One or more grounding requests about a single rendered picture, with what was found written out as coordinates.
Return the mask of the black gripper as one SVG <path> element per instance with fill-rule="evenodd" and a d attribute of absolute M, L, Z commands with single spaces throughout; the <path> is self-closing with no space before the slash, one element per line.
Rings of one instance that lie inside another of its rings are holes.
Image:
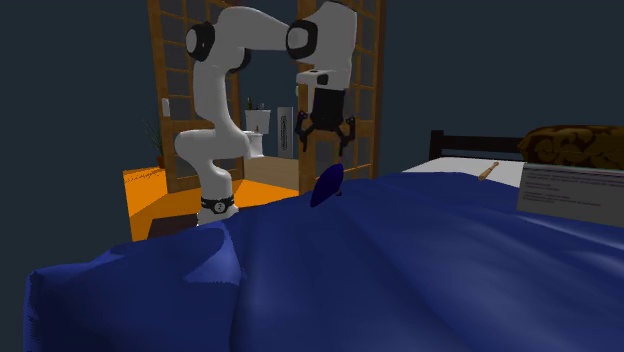
<path fill-rule="evenodd" d="M 308 136 L 315 130 L 334 131 L 340 139 L 338 156 L 343 156 L 344 149 L 355 139 L 356 119 L 350 116 L 346 119 L 349 132 L 344 134 L 339 126 L 343 122 L 345 91 L 332 90 L 317 87 L 314 90 L 314 100 L 312 113 L 310 115 L 312 123 L 303 128 L 303 122 L 308 118 L 308 113 L 299 111 L 297 114 L 294 132 L 298 135 L 302 143 L 302 151 L 307 151 Z"/>

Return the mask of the grey upright panel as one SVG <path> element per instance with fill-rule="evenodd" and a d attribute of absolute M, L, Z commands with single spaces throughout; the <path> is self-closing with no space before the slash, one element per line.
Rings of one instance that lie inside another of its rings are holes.
<path fill-rule="evenodd" d="M 293 108 L 277 108 L 277 136 L 278 136 L 278 156 L 280 158 L 293 159 Z"/>

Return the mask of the dark blue oval object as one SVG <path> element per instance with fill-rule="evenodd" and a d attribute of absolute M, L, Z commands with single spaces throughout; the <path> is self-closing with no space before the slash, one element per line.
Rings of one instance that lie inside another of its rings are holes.
<path fill-rule="evenodd" d="M 344 167 L 341 163 L 328 167 L 318 178 L 312 191 L 310 206 L 320 205 L 332 195 L 341 195 L 341 184 L 344 179 Z"/>

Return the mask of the wooden lattice door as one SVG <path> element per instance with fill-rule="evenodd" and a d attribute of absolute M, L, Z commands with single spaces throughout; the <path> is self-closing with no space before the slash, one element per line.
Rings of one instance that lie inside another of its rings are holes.
<path fill-rule="evenodd" d="M 206 21 L 215 23 L 229 6 L 225 0 L 147 0 L 155 70 L 165 179 L 170 193 L 195 189 L 200 178 L 174 150 L 174 139 L 186 130 L 212 129 L 199 117 L 193 100 L 194 60 L 185 49 L 186 32 Z M 164 117 L 161 99 L 168 98 L 171 116 Z"/>
<path fill-rule="evenodd" d="M 314 188 L 318 176 L 329 166 L 342 163 L 347 179 L 378 176 L 381 100 L 384 63 L 386 0 L 338 0 L 357 14 L 357 33 L 350 86 L 344 115 L 356 121 L 355 140 L 342 155 L 339 137 L 315 131 L 306 147 L 298 148 L 298 186 L 301 194 Z"/>

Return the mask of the white toilet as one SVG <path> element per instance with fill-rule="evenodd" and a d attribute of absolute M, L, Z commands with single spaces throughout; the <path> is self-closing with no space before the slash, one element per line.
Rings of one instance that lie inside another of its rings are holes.
<path fill-rule="evenodd" d="M 244 133 L 249 139 L 251 158 L 263 157 L 263 136 L 269 133 L 270 110 L 246 110 Z"/>

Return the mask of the potted green plant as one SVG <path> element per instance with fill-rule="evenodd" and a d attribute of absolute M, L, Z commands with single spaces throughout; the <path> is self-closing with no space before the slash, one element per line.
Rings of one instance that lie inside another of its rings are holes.
<path fill-rule="evenodd" d="M 155 117 L 151 120 L 143 119 L 143 122 L 146 126 L 145 133 L 151 143 L 151 145 L 158 152 L 157 162 L 160 169 L 165 168 L 164 161 L 164 152 L 163 152 L 163 142 L 161 136 L 161 127 L 160 127 L 160 118 Z"/>

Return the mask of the brown patterned pillow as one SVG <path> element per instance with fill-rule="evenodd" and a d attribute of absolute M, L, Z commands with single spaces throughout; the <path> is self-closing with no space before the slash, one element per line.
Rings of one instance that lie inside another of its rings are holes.
<path fill-rule="evenodd" d="M 529 132 L 518 149 L 529 163 L 624 170 L 624 127 L 541 127 Z"/>

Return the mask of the grey flat box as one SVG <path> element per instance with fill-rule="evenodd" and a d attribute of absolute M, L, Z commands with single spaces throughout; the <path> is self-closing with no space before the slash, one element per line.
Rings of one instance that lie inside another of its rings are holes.
<path fill-rule="evenodd" d="M 517 210 L 624 228 L 624 171 L 525 163 Z"/>

